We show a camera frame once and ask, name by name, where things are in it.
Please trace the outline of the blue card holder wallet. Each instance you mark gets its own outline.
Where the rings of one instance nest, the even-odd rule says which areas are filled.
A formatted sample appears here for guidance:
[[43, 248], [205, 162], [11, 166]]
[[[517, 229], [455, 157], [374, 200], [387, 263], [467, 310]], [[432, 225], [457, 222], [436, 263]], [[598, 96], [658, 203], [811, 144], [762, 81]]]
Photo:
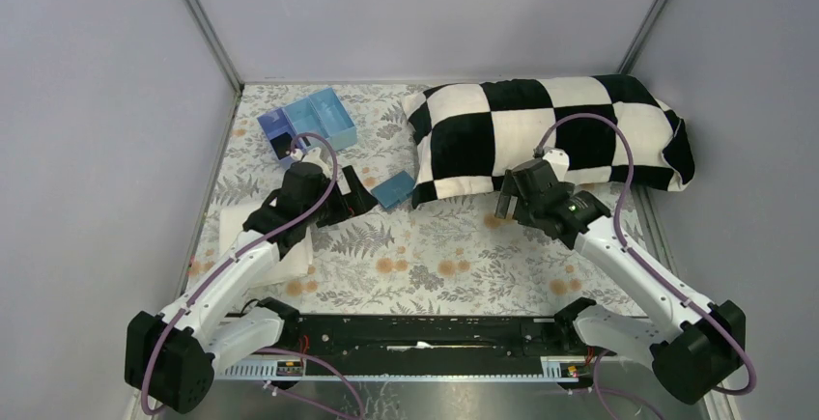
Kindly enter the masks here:
[[394, 210], [411, 197], [415, 181], [406, 171], [401, 171], [376, 185], [371, 194], [384, 210]]

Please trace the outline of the black and white checkered pillow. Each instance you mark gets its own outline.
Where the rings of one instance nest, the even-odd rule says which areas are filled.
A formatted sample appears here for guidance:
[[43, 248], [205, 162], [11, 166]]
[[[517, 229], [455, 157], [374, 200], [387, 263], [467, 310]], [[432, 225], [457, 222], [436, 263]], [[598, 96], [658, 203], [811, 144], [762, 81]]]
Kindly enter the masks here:
[[489, 193], [543, 143], [569, 157], [568, 182], [682, 191], [695, 163], [686, 123], [628, 74], [455, 83], [408, 95], [419, 169], [411, 204]]

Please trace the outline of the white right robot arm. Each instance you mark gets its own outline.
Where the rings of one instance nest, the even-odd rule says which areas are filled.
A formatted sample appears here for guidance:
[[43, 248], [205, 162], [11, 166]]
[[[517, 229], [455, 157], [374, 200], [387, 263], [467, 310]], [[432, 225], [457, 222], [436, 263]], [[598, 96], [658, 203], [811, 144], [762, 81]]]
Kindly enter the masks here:
[[588, 346], [611, 350], [649, 368], [661, 386], [687, 405], [699, 402], [740, 369], [747, 319], [733, 301], [716, 304], [637, 244], [592, 193], [563, 182], [545, 159], [505, 173], [495, 210], [544, 232], [612, 279], [646, 320], [578, 300], [562, 314]]

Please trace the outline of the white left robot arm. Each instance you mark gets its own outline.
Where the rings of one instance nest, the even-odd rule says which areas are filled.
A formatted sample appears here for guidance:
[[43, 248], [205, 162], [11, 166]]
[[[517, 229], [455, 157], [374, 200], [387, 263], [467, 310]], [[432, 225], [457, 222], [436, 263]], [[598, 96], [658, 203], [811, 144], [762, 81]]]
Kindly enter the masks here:
[[129, 322], [126, 384], [188, 413], [204, 400], [218, 373], [262, 348], [302, 343], [299, 311], [274, 298], [262, 299], [236, 320], [224, 318], [266, 273], [308, 265], [311, 228], [360, 216], [376, 204], [352, 166], [331, 170], [316, 162], [293, 163], [194, 290], [155, 315], [142, 311]]

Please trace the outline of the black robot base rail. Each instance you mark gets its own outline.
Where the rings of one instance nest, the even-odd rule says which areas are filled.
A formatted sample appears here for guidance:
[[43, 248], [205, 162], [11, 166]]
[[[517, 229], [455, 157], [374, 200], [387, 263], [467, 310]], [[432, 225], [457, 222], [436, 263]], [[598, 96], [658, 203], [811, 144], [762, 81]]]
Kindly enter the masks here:
[[305, 314], [274, 347], [304, 350], [342, 375], [533, 374], [539, 357], [590, 363], [589, 347], [552, 318]]

